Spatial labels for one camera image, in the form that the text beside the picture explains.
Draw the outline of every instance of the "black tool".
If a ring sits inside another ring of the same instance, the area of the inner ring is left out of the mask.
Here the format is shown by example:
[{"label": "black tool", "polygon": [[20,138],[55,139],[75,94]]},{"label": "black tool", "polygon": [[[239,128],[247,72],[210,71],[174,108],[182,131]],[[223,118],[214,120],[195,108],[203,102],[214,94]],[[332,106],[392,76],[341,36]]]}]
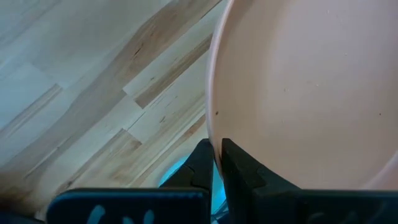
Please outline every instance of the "black tool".
[{"label": "black tool", "polygon": [[[222,143],[229,212],[220,223],[398,223],[398,193],[302,190],[232,140]],[[50,204],[47,223],[210,223],[214,152],[199,142],[156,189],[75,189]]]}]

